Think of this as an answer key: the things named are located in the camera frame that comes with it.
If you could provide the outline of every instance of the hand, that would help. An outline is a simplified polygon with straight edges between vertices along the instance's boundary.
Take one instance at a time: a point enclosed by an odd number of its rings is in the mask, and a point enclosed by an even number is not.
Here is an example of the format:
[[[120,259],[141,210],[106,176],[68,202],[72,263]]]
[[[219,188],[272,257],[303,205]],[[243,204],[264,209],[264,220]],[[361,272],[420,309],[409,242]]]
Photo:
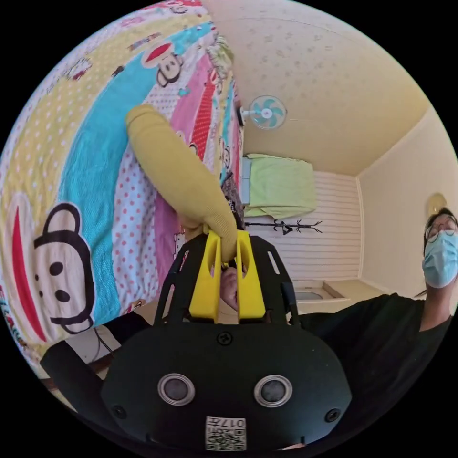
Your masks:
[[[229,267],[221,275],[219,291],[221,299],[232,309],[237,310],[237,270]]]

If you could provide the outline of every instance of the label sticker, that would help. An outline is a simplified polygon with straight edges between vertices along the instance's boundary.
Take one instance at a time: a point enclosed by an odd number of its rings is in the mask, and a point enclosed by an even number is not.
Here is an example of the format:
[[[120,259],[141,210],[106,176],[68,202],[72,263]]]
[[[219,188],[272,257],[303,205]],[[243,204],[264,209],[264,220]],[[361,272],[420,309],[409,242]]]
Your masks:
[[[245,419],[208,416],[205,424],[205,448],[212,451],[246,450]]]

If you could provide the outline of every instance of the colorful striped bedding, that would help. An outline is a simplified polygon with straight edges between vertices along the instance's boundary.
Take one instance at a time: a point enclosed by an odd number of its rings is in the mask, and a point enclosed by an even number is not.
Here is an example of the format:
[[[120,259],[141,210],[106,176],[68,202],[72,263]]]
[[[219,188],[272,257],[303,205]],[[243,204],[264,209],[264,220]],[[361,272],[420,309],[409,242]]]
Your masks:
[[[184,242],[128,144],[132,107],[154,106],[239,186],[226,49],[200,1],[165,1],[87,39],[24,107],[0,162],[0,303],[32,367],[50,345],[157,298]]]

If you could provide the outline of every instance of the yellow sleeve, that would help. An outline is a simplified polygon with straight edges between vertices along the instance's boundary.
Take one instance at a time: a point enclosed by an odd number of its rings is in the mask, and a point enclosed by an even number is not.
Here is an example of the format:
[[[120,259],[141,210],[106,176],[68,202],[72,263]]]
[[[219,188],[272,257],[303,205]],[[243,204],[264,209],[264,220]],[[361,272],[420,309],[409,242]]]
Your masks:
[[[221,259],[235,258],[237,226],[217,179],[190,153],[167,120],[153,107],[140,105],[126,116],[135,156],[164,200],[195,237],[205,226],[221,237]]]

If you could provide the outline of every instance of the coat rack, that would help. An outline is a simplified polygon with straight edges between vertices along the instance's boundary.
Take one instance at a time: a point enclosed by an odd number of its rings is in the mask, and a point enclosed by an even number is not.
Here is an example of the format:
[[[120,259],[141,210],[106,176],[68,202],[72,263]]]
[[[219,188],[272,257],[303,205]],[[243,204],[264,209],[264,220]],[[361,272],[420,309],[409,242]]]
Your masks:
[[[286,224],[284,221],[278,221],[277,219],[274,220],[273,223],[248,223],[245,222],[245,226],[270,226],[273,227],[273,230],[276,231],[277,228],[281,228],[283,235],[289,234],[294,229],[297,232],[301,233],[301,229],[313,229],[315,232],[319,232],[323,234],[322,231],[317,229],[315,226],[322,223],[322,221],[318,221],[315,224],[301,224],[301,219],[297,220],[296,224]]]

